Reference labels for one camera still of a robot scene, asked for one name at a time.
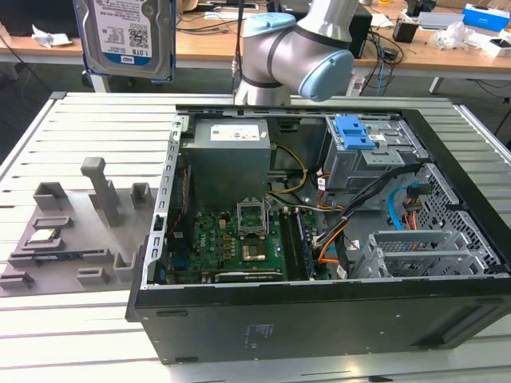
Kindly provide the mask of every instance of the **yellow wire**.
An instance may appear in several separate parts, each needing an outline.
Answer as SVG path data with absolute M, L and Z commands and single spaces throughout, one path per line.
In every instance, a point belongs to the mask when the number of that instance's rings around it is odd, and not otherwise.
M 305 168 L 305 165 L 303 164 L 302 160 L 296 154 L 294 154 L 289 148 L 286 148 L 283 145 L 277 145 L 277 148 L 282 148 L 283 150 L 285 150 L 287 153 L 289 153 L 291 155 L 291 157 L 293 157 L 296 160 L 296 162 L 299 163 L 300 167 L 302 168 L 303 176 L 302 176 L 302 180 L 300 181 L 300 183 L 297 186 L 294 186 L 293 188 L 288 188 L 288 189 L 283 189 L 283 190 L 270 190 L 270 191 L 267 191 L 267 193 L 268 194 L 292 193 L 295 190 L 300 189 L 307 181 L 307 169 Z

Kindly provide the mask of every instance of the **sticker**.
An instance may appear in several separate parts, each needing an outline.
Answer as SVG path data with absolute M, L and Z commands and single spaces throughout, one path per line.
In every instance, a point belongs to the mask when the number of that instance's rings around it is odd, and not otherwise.
M 373 141 L 386 141 L 383 134 L 370 134 L 369 139 Z
M 37 257 L 32 257 L 36 261 L 56 261 L 58 257 L 56 255 L 38 255 Z
M 259 126 L 213 125 L 211 141 L 259 141 Z
M 327 190 L 327 182 L 324 178 L 318 178 L 318 189 L 322 191 Z
M 355 241 L 350 241 L 350 246 L 348 246 L 346 250 L 360 250 L 360 242 L 358 239 Z
M 267 345 L 268 339 L 274 331 L 274 324 L 247 326 L 244 336 L 245 349 L 258 349 L 261 345 Z
M 341 265 L 338 265 L 337 266 L 337 275 L 339 276 L 339 278 L 341 279 L 346 279 L 348 278 L 348 273 L 346 272 L 346 270 L 343 269 L 343 267 Z
M 151 22 L 143 0 L 94 0 L 101 52 L 113 62 L 145 65 L 151 61 Z

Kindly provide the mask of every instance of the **green circuit board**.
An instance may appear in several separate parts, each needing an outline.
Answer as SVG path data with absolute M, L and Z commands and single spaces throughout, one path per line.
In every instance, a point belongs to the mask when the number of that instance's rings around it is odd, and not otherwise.
M 242 217 L 245 226 L 257 226 L 263 218 L 260 211 L 246 211 Z M 304 212 L 302 217 L 306 233 L 311 237 L 317 232 L 315 215 Z M 207 282 L 208 278 L 213 280 L 215 274 L 233 271 L 277 272 L 283 275 L 283 280 L 287 280 L 279 213 L 270 211 L 267 222 L 264 236 L 248 235 L 240 238 L 236 210 L 198 211 L 189 266 L 186 270 L 170 270 L 170 282 L 189 284 L 204 282 L 204 279 Z M 251 254 L 248 249 L 254 249 L 255 253 Z M 263 259 L 252 257 L 261 252 L 264 253 Z

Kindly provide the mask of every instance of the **small circuit board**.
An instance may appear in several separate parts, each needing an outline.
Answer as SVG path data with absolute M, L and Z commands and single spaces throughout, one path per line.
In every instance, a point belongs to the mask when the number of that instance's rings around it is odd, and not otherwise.
M 172 260 L 168 268 L 171 283 L 236 282 L 222 277 L 228 273 L 279 275 L 287 281 L 286 255 L 283 245 L 279 212 L 244 211 L 246 226 L 256 226 L 265 220 L 264 235 L 240 235 L 237 211 L 198 211 L 195 218 L 193 248 L 186 255 Z M 304 238 L 311 243 L 317 233 L 315 215 L 305 211 L 302 218 Z

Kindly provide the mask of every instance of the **aluminum worktable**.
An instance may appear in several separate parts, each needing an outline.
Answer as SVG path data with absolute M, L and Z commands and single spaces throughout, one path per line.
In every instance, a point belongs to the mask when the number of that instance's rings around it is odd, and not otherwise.
M 339 98 L 329 105 L 417 108 L 511 224 L 511 155 L 464 107 L 445 99 Z M 295 104 L 308 101 L 295 99 Z M 68 93 L 49 100 L 0 167 L 0 272 L 34 209 L 40 182 L 90 188 L 80 174 L 102 156 L 117 188 L 157 188 L 176 104 L 230 104 L 227 96 Z M 128 291 L 0 299 L 0 381 L 298 382 L 511 381 L 511 316 L 457 349 L 417 353 L 164 366 L 142 326 L 128 323 Z

